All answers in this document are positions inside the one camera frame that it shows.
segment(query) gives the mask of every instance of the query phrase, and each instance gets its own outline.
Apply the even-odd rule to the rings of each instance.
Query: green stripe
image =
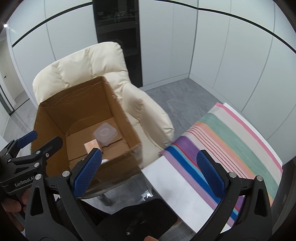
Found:
[[[260,175],[264,178],[267,191],[272,199],[274,199],[278,185],[254,152],[214,114],[206,114],[199,122],[208,125],[242,159],[255,175]]]

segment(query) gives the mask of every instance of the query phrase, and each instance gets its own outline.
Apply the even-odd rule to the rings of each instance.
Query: striped cloth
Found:
[[[220,199],[214,196],[196,164],[196,155],[203,149],[227,172],[250,179],[262,176],[272,204],[281,180],[282,162],[258,131],[227,104],[216,103],[161,152],[214,210]],[[242,201],[240,196],[227,222],[229,226],[233,225]]]

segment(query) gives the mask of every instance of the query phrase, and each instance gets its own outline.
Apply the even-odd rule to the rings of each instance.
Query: blue gripper pad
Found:
[[[37,132],[31,131],[28,134],[24,135],[23,137],[19,138],[17,141],[17,147],[22,149],[26,145],[30,144],[32,141],[37,139]]]
[[[225,196],[225,183],[202,151],[197,153],[196,163],[214,195],[223,198]]]
[[[74,180],[73,195],[76,199],[84,195],[101,163],[102,152],[96,150]]]

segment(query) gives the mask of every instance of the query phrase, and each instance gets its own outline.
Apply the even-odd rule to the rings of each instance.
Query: plastic container lid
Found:
[[[93,133],[95,138],[101,142],[102,146],[108,146],[117,136],[117,134],[116,128],[106,122],[100,125],[100,127]]]

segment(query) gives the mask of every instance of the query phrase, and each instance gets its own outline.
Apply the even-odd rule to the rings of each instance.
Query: white table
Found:
[[[145,167],[142,173],[170,208],[194,232],[197,233],[213,213],[213,209],[164,156]],[[230,226],[226,224],[223,231],[228,229]]]

